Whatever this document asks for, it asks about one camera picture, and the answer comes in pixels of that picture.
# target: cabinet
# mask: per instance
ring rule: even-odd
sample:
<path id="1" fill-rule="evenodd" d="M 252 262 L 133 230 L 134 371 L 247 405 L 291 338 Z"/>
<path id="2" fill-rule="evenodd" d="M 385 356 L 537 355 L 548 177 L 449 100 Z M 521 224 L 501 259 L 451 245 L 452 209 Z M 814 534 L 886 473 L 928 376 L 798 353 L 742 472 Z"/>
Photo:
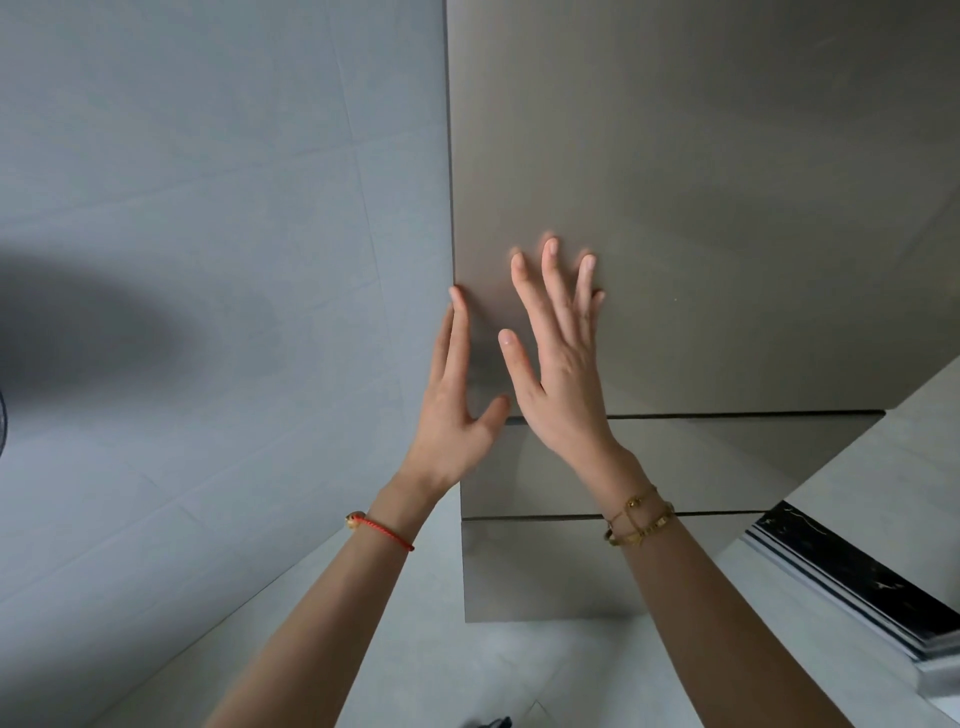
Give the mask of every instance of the cabinet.
<path id="1" fill-rule="evenodd" d="M 614 420 L 617 441 L 678 511 L 766 511 L 878 415 Z M 566 463 L 527 425 L 507 425 L 461 483 L 464 518 L 596 513 Z"/>
<path id="2" fill-rule="evenodd" d="M 707 553 L 719 553 L 759 514 L 682 517 Z M 464 522 L 467 621 L 627 617 L 645 612 L 620 549 L 601 519 Z"/>
<path id="3" fill-rule="evenodd" d="M 612 427 L 711 552 L 960 354 L 960 10 L 893 5 L 448 0 L 471 409 L 501 328 L 537 360 L 509 257 L 548 230 L 597 253 Z M 525 425 L 461 498 L 469 619 L 642 609 Z"/>

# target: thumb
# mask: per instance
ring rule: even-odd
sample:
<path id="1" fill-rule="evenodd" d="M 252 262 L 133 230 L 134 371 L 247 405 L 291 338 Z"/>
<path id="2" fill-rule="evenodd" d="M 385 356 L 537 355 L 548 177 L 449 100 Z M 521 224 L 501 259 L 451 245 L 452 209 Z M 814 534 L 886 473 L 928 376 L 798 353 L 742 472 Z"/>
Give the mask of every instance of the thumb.
<path id="1" fill-rule="evenodd" d="M 503 352 L 503 360 L 507 363 L 510 379 L 514 383 L 516 403 L 522 409 L 524 403 L 529 401 L 528 398 L 540 389 L 540 383 L 534 375 L 534 368 L 530 365 L 530 357 L 527 356 L 516 334 L 504 328 L 497 336 L 497 340 L 500 342 L 500 350 Z"/>
<path id="2" fill-rule="evenodd" d="M 490 403 L 487 411 L 480 415 L 480 419 L 474 423 L 474 426 L 479 427 L 490 436 L 492 445 L 499 436 L 500 430 L 503 429 L 504 423 L 507 422 L 507 415 L 509 414 L 510 398 L 506 395 L 500 395 Z"/>

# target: left hand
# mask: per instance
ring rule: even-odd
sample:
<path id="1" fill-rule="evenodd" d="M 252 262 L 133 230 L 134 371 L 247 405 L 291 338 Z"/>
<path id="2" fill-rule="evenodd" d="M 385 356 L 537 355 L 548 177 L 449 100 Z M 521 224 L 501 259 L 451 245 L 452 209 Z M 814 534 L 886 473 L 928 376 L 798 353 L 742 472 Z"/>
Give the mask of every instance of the left hand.
<path id="1" fill-rule="evenodd" d="M 510 414 L 510 398 L 500 395 L 474 420 L 467 410 L 470 322 L 467 302 L 450 287 L 447 308 L 433 348 L 430 380 L 423 395 L 417 435 L 400 467 L 439 498 L 490 451 Z"/>

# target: right hand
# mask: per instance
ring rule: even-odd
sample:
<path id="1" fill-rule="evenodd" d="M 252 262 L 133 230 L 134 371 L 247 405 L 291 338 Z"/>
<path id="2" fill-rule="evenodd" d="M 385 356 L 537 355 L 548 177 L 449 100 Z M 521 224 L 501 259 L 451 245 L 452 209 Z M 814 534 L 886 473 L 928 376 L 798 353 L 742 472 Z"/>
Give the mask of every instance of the right hand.
<path id="1" fill-rule="evenodd" d="M 583 475 L 592 462 L 619 450 L 607 424 L 596 364 L 597 316 L 605 294 L 593 290 L 596 255 L 585 255 L 571 295 L 560 271 L 559 247 L 553 236 L 543 245 L 545 290 L 531 277 L 523 253 L 515 253 L 510 264 L 537 338 L 540 381 L 516 334 L 505 328 L 498 338 L 527 424 Z"/>

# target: forearm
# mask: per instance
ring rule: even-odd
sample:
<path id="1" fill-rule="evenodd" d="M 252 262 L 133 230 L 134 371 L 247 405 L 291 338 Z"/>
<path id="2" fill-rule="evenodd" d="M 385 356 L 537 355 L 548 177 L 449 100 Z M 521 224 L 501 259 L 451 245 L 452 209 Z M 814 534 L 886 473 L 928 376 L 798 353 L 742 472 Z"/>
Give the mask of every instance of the forearm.
<path id="1" fill-rule="evenodd" d="M 436 500 L 399 473 L 368 517 L 413 542 Z M 361 525 L 270 638 L 208 728 L 333 726 L 406 562 L 393 539 Z"/>
<path id="2" fill-rule="evenodd" d="M 664 512 L 636 459 L 621 455 L 594 474 L 605 516 L 647 494 L 632 515 L 641 525 Z M 629 522 L 618 519 L 620 533 Z M 763 623 L 712 559 L 674 519 L 622 547 L 674 669 L 707 728 L 850 724 Z"/>

